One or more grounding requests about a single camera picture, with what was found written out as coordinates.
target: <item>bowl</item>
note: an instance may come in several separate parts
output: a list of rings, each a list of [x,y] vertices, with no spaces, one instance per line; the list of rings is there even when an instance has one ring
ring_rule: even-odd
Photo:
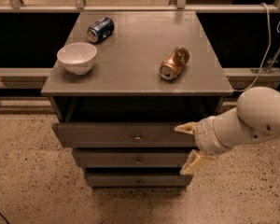
[[[58,64],[71,73],[84,75],[93,68],[96,52],[96,47],[92,44],[72,43],[58,51]]]

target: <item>floor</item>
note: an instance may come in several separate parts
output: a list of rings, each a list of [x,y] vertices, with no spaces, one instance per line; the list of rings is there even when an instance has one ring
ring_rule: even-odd
[[[280,138],[216,158],[185,189],[92,189],[51,130],[47,100],[2,104],[0,212],[9,223],[280,223]]]

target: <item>top drawer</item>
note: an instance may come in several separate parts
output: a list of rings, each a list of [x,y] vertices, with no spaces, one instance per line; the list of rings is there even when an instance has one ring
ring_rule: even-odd
[[[177,123],[54,123],[64,147],[194,147]]]

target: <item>can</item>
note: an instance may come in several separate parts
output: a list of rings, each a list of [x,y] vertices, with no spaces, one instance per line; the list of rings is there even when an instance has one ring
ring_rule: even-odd
[[[87,30],[87,37],[93,43],[98,43],[109,37],[114,31],[114,22],[108,17],[96,21]]]
[[[161,77],[167,80],[174,79],[184,69],[188,60],[189,52],[185,48],[176,48],[170,57],[161,63]]]

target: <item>speckled floor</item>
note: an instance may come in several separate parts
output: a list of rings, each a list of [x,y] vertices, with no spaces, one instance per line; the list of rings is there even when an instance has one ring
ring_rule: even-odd
[[[0,109],[0,211],[9,223],[280,223],[280,138],[220,156],[186,189],[91,189],[50,128],[49,103],[21,102]]]

